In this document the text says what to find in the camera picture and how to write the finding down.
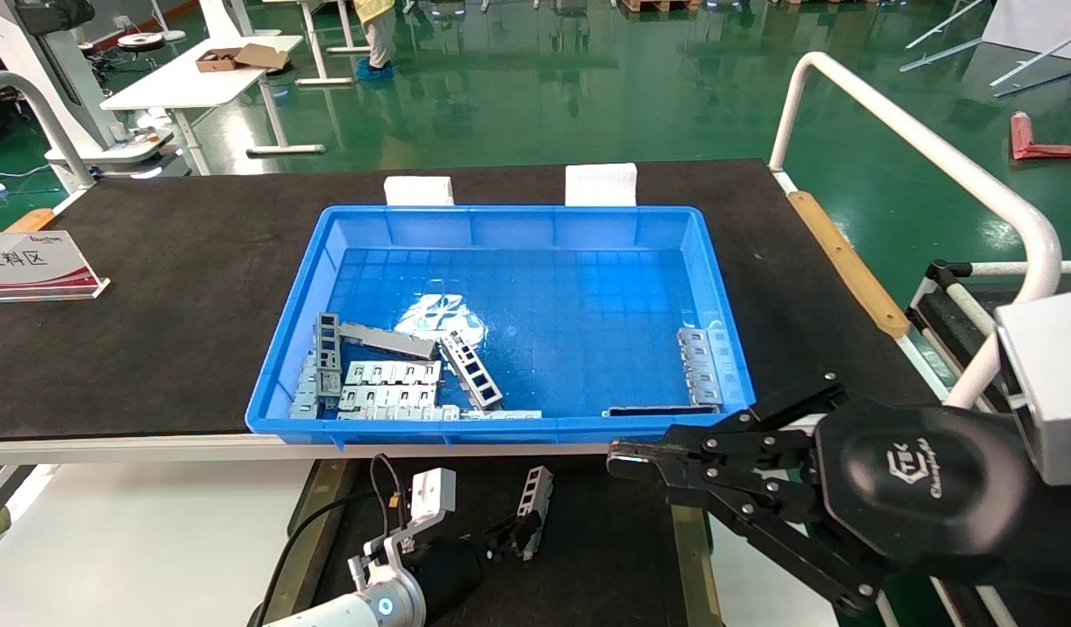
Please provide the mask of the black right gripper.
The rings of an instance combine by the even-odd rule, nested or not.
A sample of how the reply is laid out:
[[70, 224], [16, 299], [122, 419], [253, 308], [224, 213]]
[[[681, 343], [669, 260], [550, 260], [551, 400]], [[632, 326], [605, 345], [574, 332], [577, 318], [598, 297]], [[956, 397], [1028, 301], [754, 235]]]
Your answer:
[[[846, 614], [875, 606], [889, 576], [875, 552], [904, 564], [999, 555], [1037, 486], [1019, 429], [974, 410], [847, 400], [836, 374], [808, 374], [714, 423], [616, 438], [608, 471], [710, 512]], [[817, 457], [827, 512], [810, 486], [716, 464], [659, 463], [771, 449], [809, 415], [825, 415]]]

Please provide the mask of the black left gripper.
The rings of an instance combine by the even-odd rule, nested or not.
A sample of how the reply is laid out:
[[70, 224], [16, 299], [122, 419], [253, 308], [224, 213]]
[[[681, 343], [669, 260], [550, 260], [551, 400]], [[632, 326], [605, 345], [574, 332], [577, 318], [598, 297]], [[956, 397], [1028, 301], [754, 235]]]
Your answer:
[[425, 603], [463, 603], [476, 591], [495, 551], [521, 551], [521, 559], [536, 558], [542, 522], [508, 516], [485, 529], [485, 541], [472, 538], [435, 538], [421, 552], [416, 581]]

